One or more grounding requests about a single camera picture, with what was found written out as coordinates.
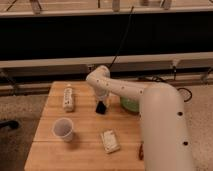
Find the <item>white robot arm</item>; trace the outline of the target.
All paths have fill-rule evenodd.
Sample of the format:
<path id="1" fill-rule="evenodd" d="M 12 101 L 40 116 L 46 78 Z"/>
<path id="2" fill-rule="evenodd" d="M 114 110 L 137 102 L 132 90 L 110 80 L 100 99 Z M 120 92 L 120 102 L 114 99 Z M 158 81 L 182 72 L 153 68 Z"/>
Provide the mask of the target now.
<path id="1" fill-rule="evenodd" d="M 196 171 L 179 91 L 163 82 L 112 79 L 101 65 L 86 77 L 99 100 L 109 93 L 139 102 L 145 171 Z"/>

